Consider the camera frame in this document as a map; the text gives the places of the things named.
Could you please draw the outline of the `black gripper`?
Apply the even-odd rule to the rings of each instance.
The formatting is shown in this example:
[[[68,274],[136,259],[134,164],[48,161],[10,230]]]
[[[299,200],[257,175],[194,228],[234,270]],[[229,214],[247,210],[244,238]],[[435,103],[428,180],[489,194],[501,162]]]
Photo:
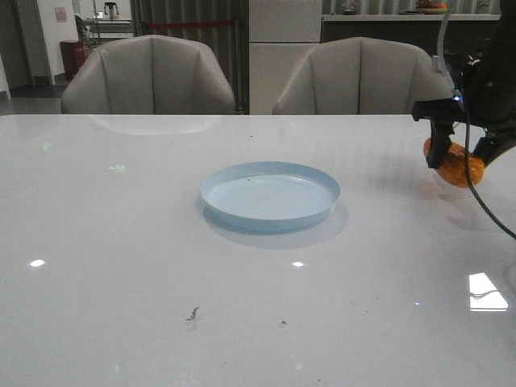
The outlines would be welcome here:
[[[437,169],[452,145],[453,122],[483,127],[473,155],[485,166],[515,147],[515,41],[491,40],[483,56],[464,70],[461,97],[416,102],[412,117],[431,121],[427,165]]]

